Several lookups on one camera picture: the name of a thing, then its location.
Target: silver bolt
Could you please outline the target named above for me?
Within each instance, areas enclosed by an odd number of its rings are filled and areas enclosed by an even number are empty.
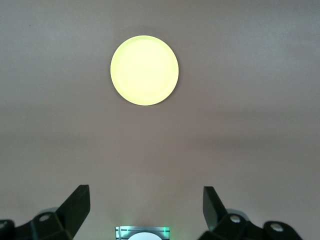
[[[271,225],[271,228],[277,232],[283,232],[284,229],[281,225],[279,225],[278,223],[272,223]]]
[[[49,217],[50,217],[49,214],[45,214],[45,215],[43,215],[43,216],[41,216],[41,217],[39,218],[39,221],[40,221],[40,222],[44,222],[44,221],[48,220]]]
[[[230,219],[231,219],[232,222],[234,222],[234,223],[236,223],[236,224],[238,224],[238,223],[241,222],[240,217],[238,217],[238,216],[236,216],[236,215],[232,215],[232,216],[230,217]]]

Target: yellow circle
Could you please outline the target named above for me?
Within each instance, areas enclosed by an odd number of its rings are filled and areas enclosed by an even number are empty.
[[[131,103],[153,105],[166,99],[178,81],[179,66],[171,48],[153,36],[135,36],[115,51],[110,66],[118,93]]]

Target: black bracket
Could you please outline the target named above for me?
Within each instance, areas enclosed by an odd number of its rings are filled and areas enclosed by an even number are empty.
[[[228,213],[212,186],[203,189],[203,215],[209,231],[199,240],[302,240],[286,223],[267,221],[260,228],[239,214]]]
[[[55,212],[41,213],[18,227],[12,220],[0,220],[0,240],[72,240],[89,211],[89,186],[80,185]]]

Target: glowing yellow disc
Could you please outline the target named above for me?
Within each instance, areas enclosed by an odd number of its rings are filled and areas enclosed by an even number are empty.
[[[171,48],[153,36],[135,36],[115,51],[111,79],[119,94],[137,105],[166,99],[178,81],[179,66]]]

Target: gray wall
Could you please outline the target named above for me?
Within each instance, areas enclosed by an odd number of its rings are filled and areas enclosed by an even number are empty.
[[[117,47],[165,41],[178,85],[124,100]],[[261,227],[319,239],[320,1],[1,0],[0,219],[21,225],[89,184],[77,240],[114,226],[207,229],[203,186]]]

